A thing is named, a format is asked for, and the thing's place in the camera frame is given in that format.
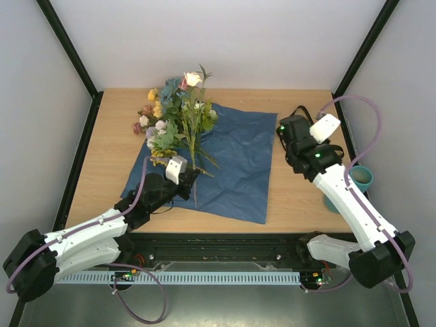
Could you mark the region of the black ribbon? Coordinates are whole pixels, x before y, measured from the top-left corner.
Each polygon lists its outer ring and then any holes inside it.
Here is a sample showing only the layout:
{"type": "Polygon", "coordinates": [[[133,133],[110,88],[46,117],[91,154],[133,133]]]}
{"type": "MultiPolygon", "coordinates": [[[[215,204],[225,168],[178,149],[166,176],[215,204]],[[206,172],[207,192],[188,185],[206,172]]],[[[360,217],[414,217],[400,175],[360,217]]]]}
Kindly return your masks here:
{"type": "Polygon", "coordinates": [[[302,113],[305,115],[305,117],[306,117],[306,119],[308,120],[308,122],[309,122],[310,125],[313,125],[313,124],[314,124],[314,121],[313,121],[313,119],[312,119],[312,117],[311,117],[311,114],[309,113],[309,111],[307,110],[307,108],[306,108],[305,106],[303,106],[303,105],[298,106],[298,107],[293,111],[293,113],[291,113],[291,116],[295,116],[298,112],[302,112],[302,113]]]}

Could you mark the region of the blue wrapping paper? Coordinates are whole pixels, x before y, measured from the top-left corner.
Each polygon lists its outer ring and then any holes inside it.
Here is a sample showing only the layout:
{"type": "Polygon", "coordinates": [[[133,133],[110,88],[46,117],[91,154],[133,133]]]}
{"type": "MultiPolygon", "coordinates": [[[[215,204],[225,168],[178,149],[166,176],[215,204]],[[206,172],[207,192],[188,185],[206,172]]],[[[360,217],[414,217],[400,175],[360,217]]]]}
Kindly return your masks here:
{"type": "Polygon", "coordinates": [[[213,104],[218,119],[201,137],[201,147],[214,160],[197,156],[206,170],[196,179],[190,199],[174,206],[264,224],[277,114],[245,112],[213,104]]]}

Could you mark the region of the teal cylindrical vase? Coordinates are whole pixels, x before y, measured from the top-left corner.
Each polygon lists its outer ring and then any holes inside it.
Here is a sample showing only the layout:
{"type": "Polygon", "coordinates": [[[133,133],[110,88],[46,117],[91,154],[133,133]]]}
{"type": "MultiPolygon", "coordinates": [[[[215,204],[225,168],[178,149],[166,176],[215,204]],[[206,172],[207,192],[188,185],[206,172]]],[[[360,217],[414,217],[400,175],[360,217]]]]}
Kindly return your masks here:
{"type": "MultiPolygon", "coordinates": [[[[352,178],[353,182],[356,186],[361,190],[361,192],[366,195],[368,188],[371,186],[373,182],[373,174],[372,172],[364,167],[364,166],[354,166],[350,169],[349,175],[352,178]]],[[[333,213],[338,213],[338,210],[333,205],[333,203],[324,196],[323,198],[324,206],[333,213]]]]}

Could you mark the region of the pink rose flower stem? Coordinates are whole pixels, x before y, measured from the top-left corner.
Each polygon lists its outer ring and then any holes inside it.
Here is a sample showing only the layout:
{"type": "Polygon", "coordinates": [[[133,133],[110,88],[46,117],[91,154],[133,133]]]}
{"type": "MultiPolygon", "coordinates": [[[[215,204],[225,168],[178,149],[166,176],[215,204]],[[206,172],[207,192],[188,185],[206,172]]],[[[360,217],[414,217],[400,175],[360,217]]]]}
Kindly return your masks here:
{"type": "Polygon", "coordinates": [[[178,86],[181,91],[181,112],[183,132],[186,137],[192,169],[199,169],[196,155],[200,151],[200,139],[203,130],[203,111],[207,107],[204,95],[204,83],[213,74],[207,72],[203,65],[194,72],[185,72],[178,86]]]}

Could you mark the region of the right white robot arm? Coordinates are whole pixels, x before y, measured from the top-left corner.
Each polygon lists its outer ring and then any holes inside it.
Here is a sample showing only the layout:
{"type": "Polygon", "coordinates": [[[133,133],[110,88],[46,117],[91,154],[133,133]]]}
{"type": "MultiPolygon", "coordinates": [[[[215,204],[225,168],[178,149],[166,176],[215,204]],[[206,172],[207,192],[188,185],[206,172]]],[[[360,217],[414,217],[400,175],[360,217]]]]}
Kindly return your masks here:
{"type": "Polygon", "coordinates": [[[331,114],[314,124],[293,114],[277,128],[286,162],[332,202],[356,239],[351,243],[314,232],[303,239],[297,258],[306,267],[319,260],[331,262],[372,288],[409,269],[416,241],[410,232],[399,232],[386,221],[351,179],[339,147],[329,141],[340,124],[331,114]]]}

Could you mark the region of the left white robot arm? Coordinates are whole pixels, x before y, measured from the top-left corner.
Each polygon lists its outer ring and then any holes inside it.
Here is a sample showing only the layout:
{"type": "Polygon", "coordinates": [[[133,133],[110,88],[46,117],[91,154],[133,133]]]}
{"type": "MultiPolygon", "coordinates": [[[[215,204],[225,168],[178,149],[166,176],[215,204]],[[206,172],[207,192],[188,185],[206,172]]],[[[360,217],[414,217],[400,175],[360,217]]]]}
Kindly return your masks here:
{"type": "Polygon", "coordinates": [[[23,302],[44,295],[57,281],[94,266],[128,258],[127,234],[148,223],[151,215],[179,196],[188,200],[200,171],[163,177],[148,173],[113,208],[72,228],[25,233],[3,263],[5,290],[23,302]]]}

